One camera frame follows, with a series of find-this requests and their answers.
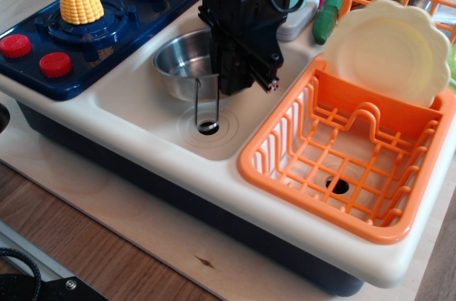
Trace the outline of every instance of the toy cucumber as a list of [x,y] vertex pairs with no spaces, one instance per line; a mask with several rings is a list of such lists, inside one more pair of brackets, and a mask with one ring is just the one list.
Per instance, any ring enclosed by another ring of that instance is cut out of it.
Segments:
[[337,22],[342,0],[325,0],[313,23],[312,34],[319,45],[326,43]]

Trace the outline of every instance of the scalloped plate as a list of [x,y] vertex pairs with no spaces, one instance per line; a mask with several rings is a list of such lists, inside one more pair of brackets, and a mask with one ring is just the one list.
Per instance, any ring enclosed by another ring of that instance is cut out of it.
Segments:
[[390,0],[346,14],[325,47],[329,73],[423,107],[450,80],[449,53],[428,13]]

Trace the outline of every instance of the drain hole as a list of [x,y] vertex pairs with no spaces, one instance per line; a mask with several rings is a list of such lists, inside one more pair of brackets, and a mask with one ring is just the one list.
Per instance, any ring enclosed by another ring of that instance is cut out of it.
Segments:
[[198,125],[198,131],[202,135],[210,136],[214,133],[217,133],[219,130],[219,124],[214,123],[213,121],[205,121],[204,123]]
[[[331,184],[332,181],[333,181],[333,178],[329,178],[328,180],[326,180],[325,186],[329,187],[329,185]],[[348,189],[350,189],[350,185],[348,184],[348,182],[339,178],[339,180],[336,183],[336,186],[334,187],[333,193],[345,194],[348,192]]]

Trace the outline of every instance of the robotic arm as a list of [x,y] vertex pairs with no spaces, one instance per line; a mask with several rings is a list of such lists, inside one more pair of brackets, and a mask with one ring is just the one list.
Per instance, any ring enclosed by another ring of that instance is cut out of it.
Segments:
[[276,76],[284,59],[276,39],[290,0],[202,0],[199,17],[211,27],[212,72],[219,89],[231,95],[257,81],[265,91],[278,88]]

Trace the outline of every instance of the toy corn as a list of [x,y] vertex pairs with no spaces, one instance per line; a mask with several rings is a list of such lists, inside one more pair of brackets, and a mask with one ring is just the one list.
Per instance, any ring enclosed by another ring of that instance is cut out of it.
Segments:
[[97,21],[104,15],[100,0],[60,0],[62,19],[80,25]]

